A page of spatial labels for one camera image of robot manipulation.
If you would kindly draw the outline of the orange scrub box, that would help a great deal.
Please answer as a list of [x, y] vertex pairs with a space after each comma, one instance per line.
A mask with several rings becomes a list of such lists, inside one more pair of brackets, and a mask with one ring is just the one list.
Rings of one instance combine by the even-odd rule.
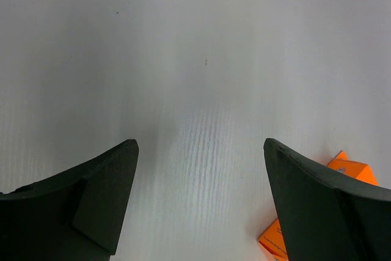
[[[378, 181], [368, 164], [351, 161], [340, 151], [327, 167], [365, 183], [378, 186]], [[280, 222], [276, 219], [259, 237], [258, 244], [267, 260], [288, 260]]]

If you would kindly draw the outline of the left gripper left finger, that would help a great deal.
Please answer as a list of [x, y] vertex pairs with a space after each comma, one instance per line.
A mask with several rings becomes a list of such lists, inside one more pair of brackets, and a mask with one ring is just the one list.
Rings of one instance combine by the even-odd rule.
[[1, 259], [109, 260], [118, 247], [138, 154], [137, 142], [128, 139], [1, 194]]

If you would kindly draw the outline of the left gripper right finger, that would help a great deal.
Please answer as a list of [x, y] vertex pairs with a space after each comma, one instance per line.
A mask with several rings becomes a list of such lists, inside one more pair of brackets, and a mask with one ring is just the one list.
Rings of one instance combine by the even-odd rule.
[[289, 260], [390, 260], [390, 190], [313, 161], [276, 139], [263, 145]]

